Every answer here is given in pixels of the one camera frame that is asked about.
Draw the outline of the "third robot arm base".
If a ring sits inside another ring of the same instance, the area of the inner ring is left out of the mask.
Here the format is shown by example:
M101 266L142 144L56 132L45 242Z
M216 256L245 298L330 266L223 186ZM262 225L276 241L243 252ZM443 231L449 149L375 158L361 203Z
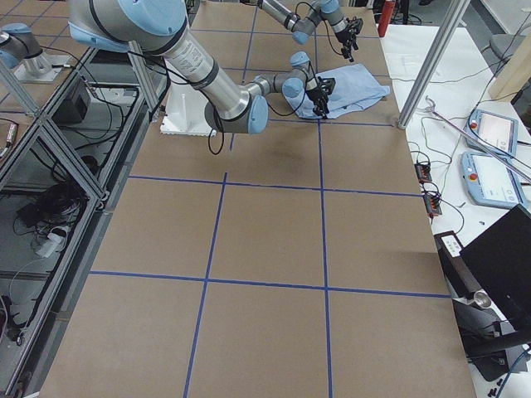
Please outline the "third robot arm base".
M31 28L21 22L1 27L1 61L23 83L51 83L62 69L61 56L46 53Z

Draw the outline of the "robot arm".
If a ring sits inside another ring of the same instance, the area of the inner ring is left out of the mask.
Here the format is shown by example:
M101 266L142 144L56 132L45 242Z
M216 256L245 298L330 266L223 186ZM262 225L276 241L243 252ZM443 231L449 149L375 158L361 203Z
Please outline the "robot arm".
M308 13L302 17L297 10L291 11L280 1L241 1L242 4L258 7L276 20L300 45L305 44L314 34L321 22L325 27L331 27L335 37L342 45L340 51L332 50L349 62L353 62L352 51L358 50L357 35L363 28L363 20L358 17L348 18L340 9L338 1L313 1L312 3L300 1L309 8Z
M192 35L182 1L72 1L69 28L87 46L127 52L135 41L143 54L163 57L207 98L204 116L217 132L261 133L269 118L270 93L302 95L313 102L315 114L329 113L335 80L317 76L304 52L291 57L290 72L238 85Z

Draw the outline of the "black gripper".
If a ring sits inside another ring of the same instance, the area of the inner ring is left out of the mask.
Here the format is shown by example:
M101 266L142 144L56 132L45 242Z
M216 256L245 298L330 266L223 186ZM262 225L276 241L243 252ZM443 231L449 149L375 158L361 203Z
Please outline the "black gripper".
M354 62L354 56L358 51L357 35L363 28L363 19L344 17L334 26L334 34L342 44L341 54L344 59Z
M329 96L333 93L335 87L335 78L315 77L316 86L311 90L306 90L306 94L314 104L313 112L316 116L322 116L328 119L328 102Z

